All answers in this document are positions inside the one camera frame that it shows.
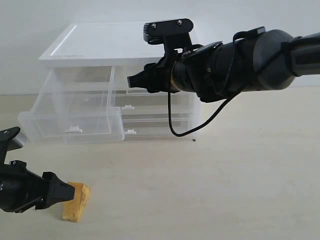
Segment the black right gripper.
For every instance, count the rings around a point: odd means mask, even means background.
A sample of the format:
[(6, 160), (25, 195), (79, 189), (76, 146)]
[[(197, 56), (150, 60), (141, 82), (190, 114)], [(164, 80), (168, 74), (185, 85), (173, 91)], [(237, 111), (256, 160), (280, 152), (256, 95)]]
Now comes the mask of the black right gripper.
[(143, 71), (127, 77), (129, 88), (147, 89), (149, 93), (178, 93), (182, 88), (175, 83), (173, 68), (182, 57), (181, 53), (169, 58), (162, 57), (158, 62), (147, 63)]

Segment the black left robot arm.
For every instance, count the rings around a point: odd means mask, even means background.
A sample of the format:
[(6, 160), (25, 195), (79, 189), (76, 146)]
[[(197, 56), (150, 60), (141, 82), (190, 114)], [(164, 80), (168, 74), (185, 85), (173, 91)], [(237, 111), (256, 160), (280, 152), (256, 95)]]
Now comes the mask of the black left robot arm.
[(46, 171), (39, 176), (20, 160), (0, 165), (0, 209), (6, 213), (19, 214), (31, 208), (44, 210), (74, 197), (75, 187), (53, 172)]

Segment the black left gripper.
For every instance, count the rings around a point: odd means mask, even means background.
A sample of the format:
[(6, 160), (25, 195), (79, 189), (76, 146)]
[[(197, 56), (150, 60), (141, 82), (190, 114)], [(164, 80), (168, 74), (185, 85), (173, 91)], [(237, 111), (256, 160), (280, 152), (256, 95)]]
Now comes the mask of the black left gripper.
[(53, 172), (39, 176), (27, 169), (27, 163), (14, 160), (7, 165), (7, 212), (23, 213), (35, 207), (45, 210), (74, 199), (75, 188)]

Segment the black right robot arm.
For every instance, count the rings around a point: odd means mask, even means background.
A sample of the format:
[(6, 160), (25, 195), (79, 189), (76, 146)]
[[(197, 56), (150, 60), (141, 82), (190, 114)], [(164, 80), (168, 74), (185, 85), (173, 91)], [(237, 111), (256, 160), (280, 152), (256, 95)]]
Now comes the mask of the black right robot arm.
[(232, 42), (192, 44), (189, 30), (144, 29), (144, 40), (163, 45), (164, 56), (127, 78), (130, 88), (149, 93), (191, 92), (202, 102), (236, 93), (287, 88), (295, 78), (320, 72), (320, 36), (293, 37), (264, 27), (240, 31)]

